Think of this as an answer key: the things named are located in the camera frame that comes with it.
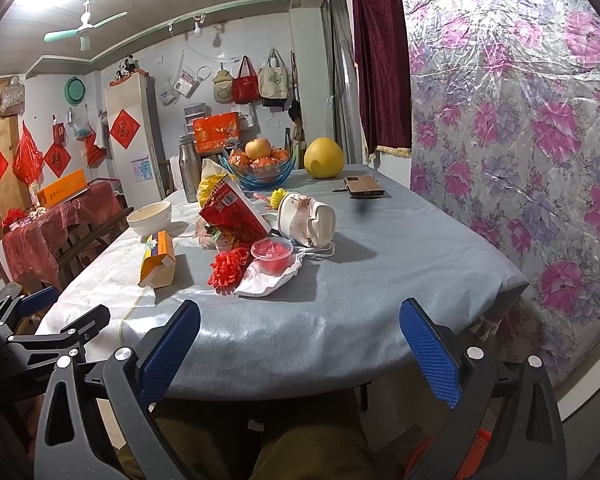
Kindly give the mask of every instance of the orange gift box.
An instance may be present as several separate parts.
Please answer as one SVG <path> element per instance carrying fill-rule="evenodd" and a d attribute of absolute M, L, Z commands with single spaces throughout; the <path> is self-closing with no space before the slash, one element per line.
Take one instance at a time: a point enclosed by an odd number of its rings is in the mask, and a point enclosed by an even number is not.
<path fill-rule="evenodd" d="M 240 139 L 238 112 L 196 119 L 193 132 L 198 153 L 217 152 L 231 147 Z"/>
<path fill-rule="evenodd" d="M 59 178 L 50 186 L 43 187 L 37 193 L 37 197 L 40 205 L 51 207 L 86 189 L 86 187 L 87 180 L 84 177 L 84 171 L 78 170 Z"/>

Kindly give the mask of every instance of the white ceramic bowl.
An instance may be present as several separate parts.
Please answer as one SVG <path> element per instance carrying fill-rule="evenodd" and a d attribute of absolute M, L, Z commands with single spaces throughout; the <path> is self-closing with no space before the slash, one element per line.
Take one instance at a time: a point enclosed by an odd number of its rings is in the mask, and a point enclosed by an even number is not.
<path fill-rule="evenodd" d="M 171 224 L 171 202 L 156 202 L 141 207 L 126 217 L 126 222 L 139 236 L 165 231 Z"/>

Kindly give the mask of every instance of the white plastic tablecloth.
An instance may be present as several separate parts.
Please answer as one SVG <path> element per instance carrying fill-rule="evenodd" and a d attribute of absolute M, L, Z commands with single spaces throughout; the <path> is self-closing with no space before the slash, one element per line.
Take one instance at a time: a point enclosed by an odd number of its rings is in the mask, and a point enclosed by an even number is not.
<path fill-rule="evenodd" d="M 486 240 L 393 180 L 366 166 L 388 191 L 375 200 L 333 192 L 342 179 L 316 181 L 295 171 L 285 189 L 336 210 L 335 256 L 304 260 L 298 275 L 266 298 L 216 294 L 206 284 L 215 251 L 192 237 L 200 207 L 183 191 L 173 204 L 176 275 L 171 286 L 138 287 L 144 245 L 127 230 L 62 293 L 38 333 L 56 333 L 104 304 L 109 325 L 86 345 L 106 359 L 164 325 L 183 300 L 200 307 L 202 326 L 170 387 L 171 397 L 273 399 L 356 386 L 410 357 L 398 326 L 414 297 L 434 322 L 458 332 L 488 309 L 501 315 L 527 284 Z"/>

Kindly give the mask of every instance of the ceiling fan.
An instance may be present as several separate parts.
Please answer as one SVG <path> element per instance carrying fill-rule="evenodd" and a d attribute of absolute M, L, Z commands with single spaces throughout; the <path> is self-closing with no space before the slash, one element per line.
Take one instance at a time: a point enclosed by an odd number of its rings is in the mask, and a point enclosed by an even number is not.
<path fill-rule="evenodd" d="M 50 43 L 51 41 L 65 40 L 67 38 L 74 38 L 75 36 L 80 36 L 80 50 L 81 51 L 89 50 L 91 48 L 91 43 L 89 41 L 88 32 L 91 29 L 99 28 L 103 25 L 106 25 L 109 22 L 112 22 L 113 20 L 116 20 L 118 18 L 122 18 L 123 16 L 126 16 L 126 12 L 120 12 L 119 14 L 116 14 L 115 16 L 111 16 L 110 18 L 107 18 L 106 20 L 102 20 L 101 22 L 96 23 L 95 25 L 91 25 L 91 23 L 89 23 L 89 20 L 91 19 L 91 1 L 92 0 L 87 0 L 84 3 L 84 14 L 80 17 L 80 21 L 82 22 L 82 25 L 79 28 L 74 28 L 72 30 L 61 30 L 59 32 L 48 32 L 47 34 L 45 34 L 45 43 Z"/>

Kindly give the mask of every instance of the blue glass bowl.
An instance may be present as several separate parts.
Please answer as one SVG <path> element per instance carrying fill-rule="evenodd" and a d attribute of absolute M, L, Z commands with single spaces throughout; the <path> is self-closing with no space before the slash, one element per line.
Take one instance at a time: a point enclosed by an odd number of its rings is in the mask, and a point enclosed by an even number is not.
<path fill-rule="evenodd" d="M 218 155 L 220 164 L 231 174 L 238 177 L 240 187 L 248 191 L 263 191 L 275 189 L 288 178 L 296 166 L 296 154 L 286 162 L 264 168 L 239 168 L 229 164 L 229 154 L 226 150 Z"/>

